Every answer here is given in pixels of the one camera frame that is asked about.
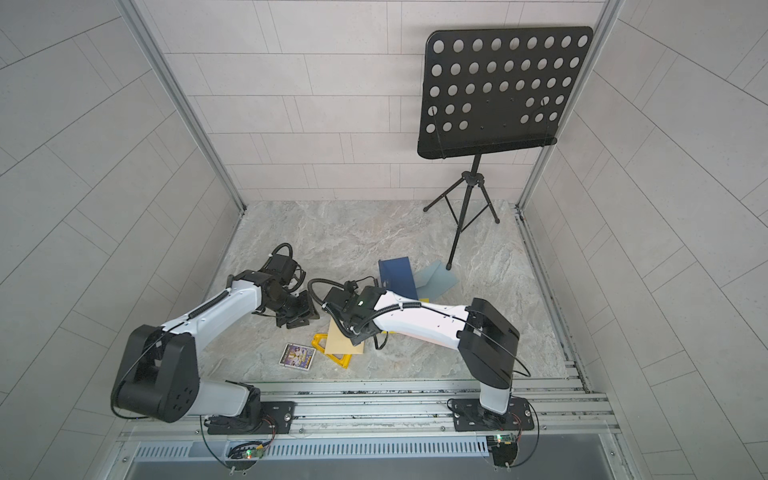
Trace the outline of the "navy blue envelope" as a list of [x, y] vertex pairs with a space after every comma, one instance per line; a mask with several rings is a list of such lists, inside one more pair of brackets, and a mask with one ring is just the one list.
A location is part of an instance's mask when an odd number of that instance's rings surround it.
[[413, 271], [408, 257], [379, 260], [378, 266], [381, 283], [385, 289], [408, 299], [418, 299]]

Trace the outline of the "kraft tan envelope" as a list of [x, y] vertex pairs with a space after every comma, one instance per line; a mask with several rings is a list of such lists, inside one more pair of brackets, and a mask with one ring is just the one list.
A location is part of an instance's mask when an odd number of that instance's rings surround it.
[[334, 320], [329, 322], [328, 336], [325, 343], [325, 353], [329, 355], [358, 355], [364, 352], [364, 344], [355, 346], [343, 335]]

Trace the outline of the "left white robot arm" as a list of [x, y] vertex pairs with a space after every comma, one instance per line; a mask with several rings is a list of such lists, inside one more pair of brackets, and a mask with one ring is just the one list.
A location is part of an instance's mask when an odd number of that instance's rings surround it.
[[198, 354], [247, 315], [273, 312], [279, 327], [306, 326], [319, 317], [309, 294], [295, 294], [281, 279], [246, 270], [206, 303], [162, 325], [141, 325], [129, 335], [110, 394], [114, 413], [130, 420], [173, 423], [185, 416], [260, 421], [254, 387], [199, 376]]

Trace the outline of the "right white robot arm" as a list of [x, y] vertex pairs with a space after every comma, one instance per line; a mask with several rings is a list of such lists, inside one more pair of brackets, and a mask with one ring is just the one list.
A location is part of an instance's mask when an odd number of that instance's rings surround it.
[[489, 301], [423, 303], [377, 286], [360, 293], [333, 286], [324, 299], [313, 300], [354, 345], [395, 332], [457, 351], [480, 383], [480, 407], [496, 415], [507, 412], [520, 332]]

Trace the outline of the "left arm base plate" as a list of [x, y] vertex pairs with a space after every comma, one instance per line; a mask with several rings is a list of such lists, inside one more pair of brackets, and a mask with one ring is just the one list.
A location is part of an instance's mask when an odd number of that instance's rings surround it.
[[252, 402], [235, 417], [212, 416], [203, 421], [209, 435], [288, 434], [296, 403]]

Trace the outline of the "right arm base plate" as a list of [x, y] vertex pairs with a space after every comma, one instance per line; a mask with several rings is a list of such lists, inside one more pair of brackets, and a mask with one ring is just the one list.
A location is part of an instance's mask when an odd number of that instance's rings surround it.
[[446, 406], [457, 432], [532, 431], [536, 428], [527, 399], [511, 396], [503, 414], [487, 410], [478, 399], [449, 399]]

